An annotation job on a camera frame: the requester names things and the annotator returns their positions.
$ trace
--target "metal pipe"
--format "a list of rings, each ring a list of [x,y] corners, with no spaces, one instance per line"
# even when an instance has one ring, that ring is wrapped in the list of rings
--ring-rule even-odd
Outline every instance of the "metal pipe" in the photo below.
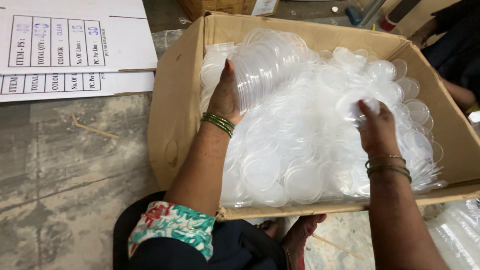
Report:
[[[366,26],[387,0],[371,0],[361,13],[359,26]]]

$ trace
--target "cardboard box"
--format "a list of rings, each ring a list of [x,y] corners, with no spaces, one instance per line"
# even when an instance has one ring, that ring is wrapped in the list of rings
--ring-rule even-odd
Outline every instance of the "cardboard box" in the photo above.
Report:
[[[269,16],[275,13],[280,0],[178,0],[192,21],[203,11],[230,14]]]
[[[204,46],[242,42],[250,30],[263,27],[300,35],[313,50],[337,46],[350,50],[366,49],[379,59],[404,59],[407,77],[420,83],[418,98],[430,108],[435,120],[433,134],[444,149],[438,166],[444,166],[440,179],[449,183],[444,189],[417,196],[419,205],[480,197],[480,139],[448,95],[438,73],[420,50],[402,36],[357,28],[308,22],[228,15],[212,12],[200,17],[158,61],[148,126],[150,161],[161,190],[167,190],[186,158],[199,125],[200,79]],[[319,202],[285,207],[219,208],[218,220],[254,217],[280,217],[315,213],[349,212],[368,209],[368,200]]]

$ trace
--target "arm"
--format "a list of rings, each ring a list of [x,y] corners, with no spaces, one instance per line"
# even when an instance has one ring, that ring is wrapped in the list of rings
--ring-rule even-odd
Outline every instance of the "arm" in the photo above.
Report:
[[[232,92],[234,78],[233,65],[228,60],[207,112],[237,125],[243,116],[239,116],[240,112],[235,106]],[[229,140],[225,131],[212,123],[202,122],[164,201],[215,216],[222,191],[223,164]]]
[[[475,97],[475,94],[461,86],[458,86],[456,84],[453,84],[445,79],[442,78],[442,82],[447,89],[448,93],[452,96],[453,100],[457,104],[457,106],[463,111],[466,112],[470,108],[472,108],[473,105],[475,105],[475,102],[477,101],[477,98]]]
[[[433,36],[437,30],[437,20],[433,18],[424,24],[417,32],[409,38],[419,48],[423,48],[427,40]]]
[[[400,156],[395,139],[395,120],[382,103],[379,115],[359,102],[367,123],[360,129],[363,149],[369,158]],[[404,166],[400,159],[374,160],[371,165]],[[408,178],[395,171],[377,171],[370,176],[369,207],[373,253],[378,269],[446,270],[415,202]]]
[[[424,24],[409,39],[419,48],[425,47],[428,38],[450,30],[465,15],[478,6],[477,0],[462,0],[442,10],[432,13],[435,16]]]

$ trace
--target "fingernail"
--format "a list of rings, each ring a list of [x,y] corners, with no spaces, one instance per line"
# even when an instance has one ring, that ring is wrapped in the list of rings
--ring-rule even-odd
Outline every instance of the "fingernail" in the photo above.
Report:
[[[228,59],[225,59],[225,70],[230,70],[230,65],[228,64]]]

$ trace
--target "white cardboard sheet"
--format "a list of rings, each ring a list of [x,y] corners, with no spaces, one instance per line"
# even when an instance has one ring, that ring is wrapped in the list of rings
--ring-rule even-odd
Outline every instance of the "white cardboard sheet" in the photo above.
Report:
[[[156,62],[141,0],[6,0],[0,9],[0,74],[152,70]]]
[[[153,72],[0,75],[0,102],[152,91]]]

